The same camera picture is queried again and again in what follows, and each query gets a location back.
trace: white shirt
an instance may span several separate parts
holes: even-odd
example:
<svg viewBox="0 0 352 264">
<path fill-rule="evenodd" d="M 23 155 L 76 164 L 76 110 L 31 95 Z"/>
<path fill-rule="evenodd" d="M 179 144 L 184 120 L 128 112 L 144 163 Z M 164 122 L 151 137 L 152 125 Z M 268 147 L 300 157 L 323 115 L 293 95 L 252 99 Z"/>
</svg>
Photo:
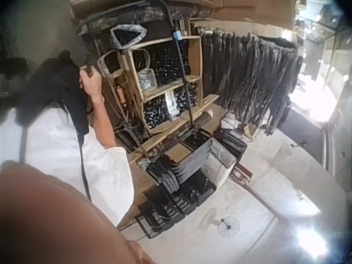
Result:
<svg viewBox="0 0 352 264">
<path fill-rule="evenodd" d="M 11 109 L 0 126 L 0 164 L 19 160 L 22 128 L 15 115 L 16 110 Z M 122 147 L 104 149 L 89 127 L 82 152 L 92 203 L 117 226 L 134 196 L 126 151 Z M 77 133 L 70 115 L 62 109 L 45 110 L 29 127 L 25 162 L 86 195 Z"/>
</svg>

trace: black strap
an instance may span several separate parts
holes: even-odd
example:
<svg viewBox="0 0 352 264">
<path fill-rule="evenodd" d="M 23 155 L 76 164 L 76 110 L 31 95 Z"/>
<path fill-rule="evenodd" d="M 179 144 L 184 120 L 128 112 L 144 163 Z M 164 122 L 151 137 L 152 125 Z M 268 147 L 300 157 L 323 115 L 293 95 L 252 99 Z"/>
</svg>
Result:
<svg viewBox="0 0 352 264">
<path fill-rule="evenodd" d="M 20 164 L 24 164 L 26 161 L 27 134 L 28 134 L 28 128 L 24 126 L 22 129 L 21 143 L 20 143 L 20 156 L 18 161 Z"/>
<path fill-rule="evenodd" d="M 28 138 L 28 128 L 23 127 L 22 135 L 21 135 L 21 143 L 20 143 L 20 155 L 19 155 L 19 163 L 20 164 L 24 164 L 26 161 L 27 138 Z M 89 192 L 89 185 L 88 185 L 86 172 L 84 170 L 83 152 L 82 152 L 83 142 L 82 142 L 82 140 L 79 140 L 79 139 L 78 139 L 78 142 L 79 142 L 79 152 L 81 155 L 81 170 L 82 170 L 82 179 L 83 179 L 84 189 L 86 190 L 88 200 L 92 201 L 92 198 L 91 198 L 90 192 Z"/>
<path fill-rule="evenodd" d="M 82 152 L 82 144 L 81 143 L 79 144 L 79 152 L 81 154 L 81 169 L 82 169 L 82 179 L 83 179 L 84 189 L 86 190 L 88 200 L 92 201 L 92 198 L 90 197 L 89 185 L 88 185 L 88 180 L 86 177 L 86 172 L 84 170 L 83 152 Z"/>
</svg>

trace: person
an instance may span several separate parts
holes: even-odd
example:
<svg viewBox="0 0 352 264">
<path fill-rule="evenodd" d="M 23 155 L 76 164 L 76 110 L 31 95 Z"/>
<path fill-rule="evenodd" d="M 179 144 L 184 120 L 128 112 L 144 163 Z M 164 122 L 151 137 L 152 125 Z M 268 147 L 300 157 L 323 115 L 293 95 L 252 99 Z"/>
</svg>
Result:
<svg viewBox="0 0 352 264">
<path fill-rule="evenodd" d="M 117 146 L 108 117 L 100 73 L 92 66 L 79 71 L 80 86 L 93 106 L 93 128 L 84 136 L 82 156 L 92 203 L 116 227 L 130 208 L 134 188 L 125 149 Z M 0 164 L 19 161 L 22 127 L 16 109 L 0 126 Z M 72 117 L 60 107 L 48 106 L 27 130 L 25 163 L 57 177 L 86 195 L 80 148 Z"/>
<path fill-rule="evenodd" d="M 60 177 L 5 162 L 0 175 L 0 262 L 154 264 Z"/>
</svg>

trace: wooden shelving unit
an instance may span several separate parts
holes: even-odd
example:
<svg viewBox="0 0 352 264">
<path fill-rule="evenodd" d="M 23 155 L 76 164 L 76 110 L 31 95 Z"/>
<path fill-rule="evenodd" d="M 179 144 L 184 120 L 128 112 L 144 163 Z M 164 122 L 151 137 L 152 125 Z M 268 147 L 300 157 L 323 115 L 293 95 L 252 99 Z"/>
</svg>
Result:
<svg viewBox="0 0 352 264">
<path fill-rule="evenodd" d="M 197 114 L 199 109 L 203 109 L 204 106 L 203 104 L 205 102 L 211 101 L 213 102 L 215 100 L 215 95 L 211 95 L 213 97 L 207 97 L 207 99 L 204 101 L 203 99 L 203 92 L 202 92 L 202 46 L 201 46 L 201 40 L 199 36 L 184 36 L 184 40 L 187 40 L 189 42 L 189 49 L 188 49 L 188 59 L 189 59 L 189 65 L 190 65 L 190 75 L 186 76 L 186 79 L 190 83 L 197 83 L 197 100 L 196 100 L 196 106 L 192 108 L 192 113 Z M 172 38 L 163 38 L 159 40 L 153 40 L 153 41 L 147 41 L 144 43 L 140 43 L 137 45 L 134 45 L 130 47 L 129 49 L 123 51 L 122 57 L 123 61 L 125 64 L 125 69 L 127 70 L 128 78 L 129 78 L 129 84 L 130 84 L 130 89 L 131 93 L 134 96 L 134 102 L 136 104 L 136 109 L 139 111 L 139 116 L 140 119 L 142 120 L 144 126 L 146 129 L 150 132 L 151 135 L 155 134 L 160 134 L 163 133 L 167 130 L 173 130 L 174 127 L 177 127 L 179 124 L 184 124 L 189 120 L 189 112 L 185 111 L 183 112 L 180 117 L 174 121 L 166 121 L 158 126 L 156 126 L 153 129 L 150 129 L 147 126 L 146 120 L 144 118 L 144 103 L 152 100 L 153 98 L 156 98 L 158 96 L 162 96 L 168 91 L 172 91 L 174 89 L 177 89 L 179 87 L 183 86 L 183 81 L 181 78 L 171 81 L 165 85 L 161 85 L 155 88 L 151 88 L 149 90 L 144 90 L 142 91 L 139 81 L 138 81 L 138 73 L 135 68 L 135 62 L 133 59 L 133 52 L 141 49 L 141 48 L 146 48 L 147 46 L 150 45 L 155 45 L 158 43 L 162 42 L 171 42 L 173 41 Z"/>
<path fill-rule="evenodd" d="M 202 102 L 198 106 L 193 107 L 192 114 L 193 114 L 194 119 L 198 118 L 202 114 L 203 111 L 209 109 L 210 106 L 212 105 L 212 103 L 214 103 L 217 98 L 219 98 L 218 95 L 208 95 L 207 97 L 203 98 Z M 161 143 L 167 136 L 174 133 L 179 128 L 181 128 L 183 125 L 185 125 L 188 121 L 189 121 L 189 115 L 184 115 L 183 117 L 180 117 L 177 120 L 172 121 L 172 122 L 167 121 L 168 122 L 167 130 L 164 132 L 161 132 L 160 134 L 153 136 L 152 138 L 150 138 L 149 140 L 144 142 L 142 144 L 142 147 L 146 151 L 151 150 L 157 144 Z M 133 153 L 128 154 L 127 158 L 128 158 L 129 163 L 132 164 L 135 161 L 137 161 L 140 157 L 142 157 L 143 155 L 144 155 L 144 153 L 143 153 L 142 149 L 138 148 Z"/>
<path fill-rule="evenodd" d="M 187 75 L 186 79 L 187 79 L 188 82 L 194 83 L 196 81 L 199 81 L 201 79 L 201 76 Z M 182 82 L 182 79 L 179 78 L 176 81 L 172 81 L 172 82 L 169 82 L 168 84 L 161 85 L 158 88 L 154 88 L 154 89 L 143 91 L 142 92 L 143 93 L 143 97 L 144 97 L 143 103 L 146 103 L 146 102 L 148 102 L 149 100 L 152 100 L 155 97 L 158 97 L 158 96 L 160 96 L 162 94 L 165 94 L 168 91 L 172 91 L 172 90 L 174 90 L 176 88 L 179 88 L 181 86 L 183 86 L 183 82 Z"/>
</svg>

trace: metal pole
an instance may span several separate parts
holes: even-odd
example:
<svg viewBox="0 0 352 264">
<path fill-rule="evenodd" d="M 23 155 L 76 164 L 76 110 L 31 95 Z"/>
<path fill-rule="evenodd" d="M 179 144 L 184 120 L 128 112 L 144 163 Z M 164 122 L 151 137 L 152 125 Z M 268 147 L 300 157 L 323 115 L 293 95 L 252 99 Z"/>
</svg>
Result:
<svg viewBox="0 0 352 264">
<path fill-rule="evenodd" d="M 166 5 L 166 3 L 163 0 L 157 0 L 157 2 L 161 5 L 161 9 L 163 9 L 163 12 L 166 16 L 166 20 L 169 23 L 170 26 L 170 30 L 171 30 L 171 36 L 172 39 L 176 45 L 176 49 L 177 49 L 177 54 L 178 54 L 178 62 L 180 64 L 181 70 L 182 70 L 182 81 L 183 81 L 183 85 L 186 88 L 186 94 L 187 94 L 187 104 L 188 104 L 188 112 L 189 112 L 189 117 L 190 117 L 190 121 L 191 121 L 191 126 L 194 127 L 194 121 L 193 121 L 193 115 L 192 115 L 192 110 L 191 110 L 191 98 L 189 95 L 189 82 L 187 82 L 186 79 L 186 72 L 185 72 L 185 67 L 183 65 L 183 61 L 182 61 L 182 54 L 181 54 L 181 49 L 180 49 L 180 43 L 178 41 L 178 39 L 175 36 L 175 33 L 178 31 L 178 28 L 176 25 L 174 25 L 173 21 L 172 21 L 172 17 L 169 11 L 168 6 Z"/>
</svg>

